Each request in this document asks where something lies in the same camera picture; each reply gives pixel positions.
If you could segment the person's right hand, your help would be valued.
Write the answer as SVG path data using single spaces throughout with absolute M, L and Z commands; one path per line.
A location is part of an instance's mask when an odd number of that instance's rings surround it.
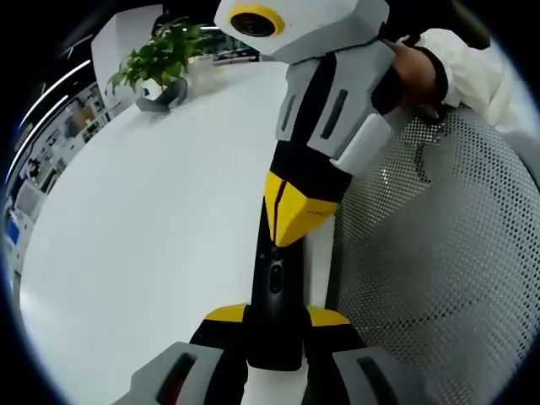
M 393 67 L 402 84 L 400 106 L 419 111 L 428 120 L 441 120 L 448 81 L 440 60 L 424 47 L 388 45 L 395 53 Z

